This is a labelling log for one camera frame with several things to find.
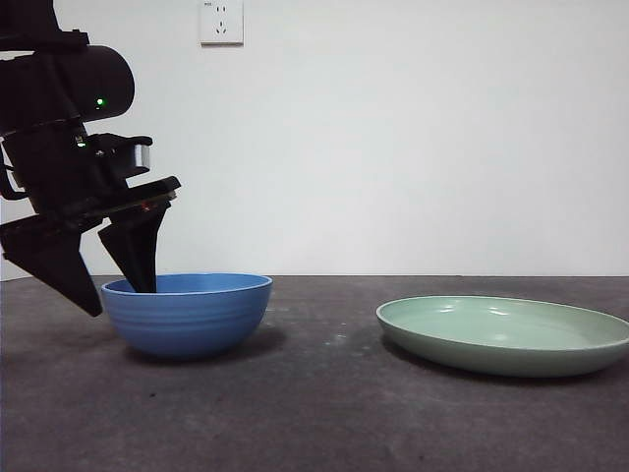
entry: electrical socket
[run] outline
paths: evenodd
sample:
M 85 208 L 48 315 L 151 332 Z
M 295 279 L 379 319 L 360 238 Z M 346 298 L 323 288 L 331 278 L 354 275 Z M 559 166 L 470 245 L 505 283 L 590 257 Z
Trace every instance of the electrical socket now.
M 202 0 L 200 43 L 243 44 L 244 0 Z

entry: dark tabletop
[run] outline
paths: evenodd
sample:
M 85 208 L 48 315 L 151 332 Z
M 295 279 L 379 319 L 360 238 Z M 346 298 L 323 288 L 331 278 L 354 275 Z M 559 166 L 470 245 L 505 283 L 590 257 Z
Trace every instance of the dark tabletop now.
M 407 355 L 375 319 L 458 294 L 627 320 L 629 277 L 273 278 L 257 332 L 192 363 L 131 350 L 36 280 L 3 282 L 2 471 L 629 471 L 629 359 L 559 380 L 471 374 Z

